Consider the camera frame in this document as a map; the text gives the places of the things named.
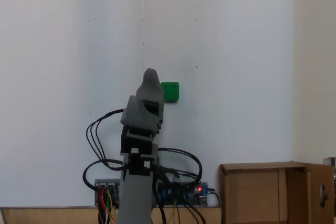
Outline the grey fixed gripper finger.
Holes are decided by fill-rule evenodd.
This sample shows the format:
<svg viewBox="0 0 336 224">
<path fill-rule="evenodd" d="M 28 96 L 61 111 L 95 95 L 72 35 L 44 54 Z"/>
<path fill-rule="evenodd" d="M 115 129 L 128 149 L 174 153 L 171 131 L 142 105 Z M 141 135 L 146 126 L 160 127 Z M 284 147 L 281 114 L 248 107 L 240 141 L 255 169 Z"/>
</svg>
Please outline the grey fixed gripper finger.
<svg viewBox="0 0 336 224">
<path fill-rule="evenodd" d="M 156 103 L 164 102 L 164 91 L 155 69 L 146 69 L 142 84 L 136 91 L 136 97 Z"/>
</svg>

